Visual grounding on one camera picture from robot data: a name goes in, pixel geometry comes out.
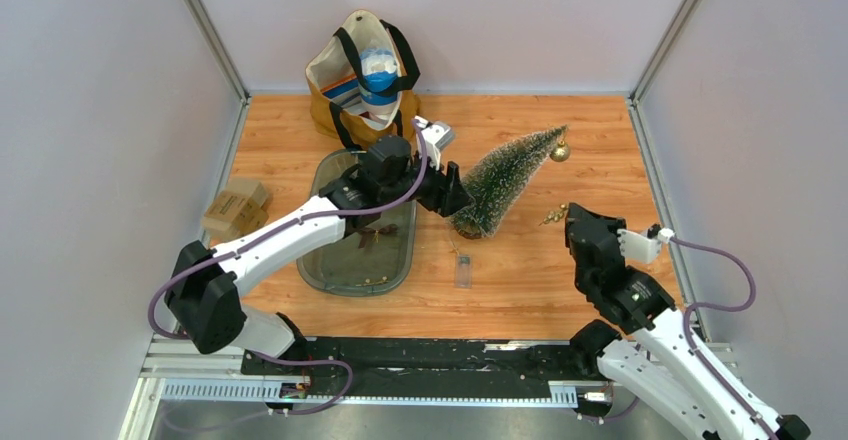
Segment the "gold bell ornament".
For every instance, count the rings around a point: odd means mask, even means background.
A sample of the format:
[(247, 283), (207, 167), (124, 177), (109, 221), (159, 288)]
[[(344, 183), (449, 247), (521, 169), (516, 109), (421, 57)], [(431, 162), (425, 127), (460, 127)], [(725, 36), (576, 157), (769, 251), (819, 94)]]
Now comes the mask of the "gold bell ornament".
[(549, 158), (553, 162), (561, 163), (567, 161), (571, 156), (571, 149), (567, 142), (561, 140), (557, 146), (550, 152)]

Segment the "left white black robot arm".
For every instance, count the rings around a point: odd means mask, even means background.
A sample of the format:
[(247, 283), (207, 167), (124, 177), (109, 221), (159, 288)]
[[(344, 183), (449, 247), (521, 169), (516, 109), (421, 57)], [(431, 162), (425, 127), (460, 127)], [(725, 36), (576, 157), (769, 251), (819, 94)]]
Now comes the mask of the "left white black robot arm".
[(282, 267), (365, 230), (406, 202), (442, 217), (469, 205), (458, 165), (440, 162), (453, 138), (442, 123), (426, 126), (417, 133), (416, 154), (402, 137), (379, 139), (289, 215), (211, 249), (200, 242), (185, 246), (172, 279), (156, 296), (199, 353), (234, 346), (266, 356), (281, 374), (296, 373), (306, 349), (294, 327), (278, 314), (243, 305), (242, 298)]

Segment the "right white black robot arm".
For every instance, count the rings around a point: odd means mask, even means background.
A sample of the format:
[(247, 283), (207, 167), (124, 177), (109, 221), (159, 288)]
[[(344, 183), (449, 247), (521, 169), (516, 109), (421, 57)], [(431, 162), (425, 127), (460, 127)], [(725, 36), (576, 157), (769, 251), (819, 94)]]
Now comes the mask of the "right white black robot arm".
[(576, 289), (600, 313), (570, 344), (573, 370), (628, 389), (688, 439), (807, 439), (799, 416), (781, 414), (749, 390), (692, 327), (698, 309), (737, 313), (752, 306), (756, 284), (735, 255), (749, 287), (737, 306), (695, 302), (681, 309), (660, 283), (634, 262), (649, 264), (664, 246), (684, 245), (676, 233), (654, 224), (642, 232), (625, 219), (570, 203), (564, 243), (575, 262)]

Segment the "small frosted christmas tree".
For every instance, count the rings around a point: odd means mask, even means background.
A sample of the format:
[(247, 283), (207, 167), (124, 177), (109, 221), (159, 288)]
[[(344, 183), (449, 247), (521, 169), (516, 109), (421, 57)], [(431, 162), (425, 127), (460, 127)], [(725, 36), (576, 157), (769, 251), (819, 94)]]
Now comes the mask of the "small frosted christmas tree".
[(462, 177), (473, 203), (450, 217), (452, 228), (469, 240), (493, 237), (568, 130), (561, 125), (532, 132), (486, 154)]

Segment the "gold bead garland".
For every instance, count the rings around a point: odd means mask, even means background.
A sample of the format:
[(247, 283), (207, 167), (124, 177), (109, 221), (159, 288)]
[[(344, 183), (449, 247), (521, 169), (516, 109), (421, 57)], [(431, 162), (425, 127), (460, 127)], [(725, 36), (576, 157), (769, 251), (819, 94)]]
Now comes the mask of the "gold bead garland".
[(560, 204), (556, 209), (550, 210), (540, 222), (541, 225), (557, 223), (564, 220), (568, 214), (568, 205)]

